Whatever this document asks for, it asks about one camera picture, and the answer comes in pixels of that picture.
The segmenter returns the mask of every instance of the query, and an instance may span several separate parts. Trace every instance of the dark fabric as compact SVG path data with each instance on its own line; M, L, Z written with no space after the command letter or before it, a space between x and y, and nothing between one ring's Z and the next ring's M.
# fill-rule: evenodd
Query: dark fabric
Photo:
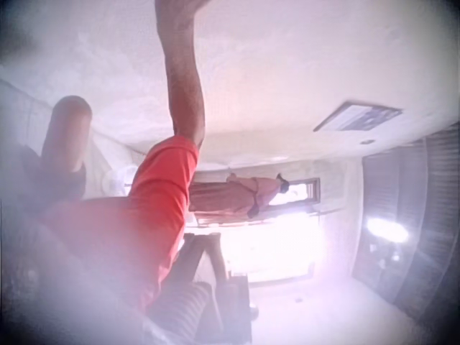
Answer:
M30 147L20 150L22 168L27 181L26 191L20 196L24 210L39 214L60 201L80 200L85 193L86 169L65 177L52 174L41 166L40 157Z
M205 283L171 284L162 289L148 314L159 327L193 340L210 297Z

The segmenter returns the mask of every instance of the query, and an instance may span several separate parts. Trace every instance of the white ceiling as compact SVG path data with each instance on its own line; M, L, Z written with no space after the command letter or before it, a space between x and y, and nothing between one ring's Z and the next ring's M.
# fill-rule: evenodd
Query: white ceiling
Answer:
M458 23L440 3L212 1L196 21L201 169L365 155L455 122ZM153 0L16 4L8 18L27 39L0 78L49 104L87 98L94 130L139 151L172 133ZM350 98L405 113L370 132L312 132Z

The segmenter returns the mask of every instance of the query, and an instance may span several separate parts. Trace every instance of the red shorts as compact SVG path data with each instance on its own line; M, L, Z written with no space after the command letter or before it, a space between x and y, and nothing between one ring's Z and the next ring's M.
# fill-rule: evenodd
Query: red shorts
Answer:
M44 222L95 276L146 306L178 252L197 161L194 143L171 137L147 154L128 197L66 203Z

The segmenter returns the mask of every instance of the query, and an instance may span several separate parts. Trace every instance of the person in doorway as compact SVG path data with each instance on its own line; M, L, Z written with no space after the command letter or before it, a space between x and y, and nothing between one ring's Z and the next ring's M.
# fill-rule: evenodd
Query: person in doorway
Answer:
M60 203L40 217L92 277L143 312L158 296L183 238L188 188L204 139L193 27L208 2L155 2L174 136L148 152L129 195ZM53 269L57 260L49 261Z
M247 216L254 218L278 193L286 193L289 182L276 178L239 178L234 173L225 183L194 183L190 187L190 212L200 215Z
M88 144L92 110L81 97L66 96L52 110L42 155L20 149L26 214L38 216L61 201L80 200L85 193L83 156Z

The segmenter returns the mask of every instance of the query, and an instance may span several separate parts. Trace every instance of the man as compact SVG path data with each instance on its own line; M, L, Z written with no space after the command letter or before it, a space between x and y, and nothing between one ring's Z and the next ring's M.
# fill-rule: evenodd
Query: man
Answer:
M208 1L155 2L175 135L149 151L129 195L61 203L41 217L93 277L143 311L158 295L183 238L188 187L204 139L193 24ZM50 269L57 266L48 259Z
M253 218L278 193L286 193L289 182L276 178L228 176L226 183L195 183L190 187L190 212L200 216L243 216Z
M92 111L81 97L62 98L52 110L42 155L30 147L20 151L25 173L22 206L37 216L60 201L80 200L85 193L83 156L88 144Z

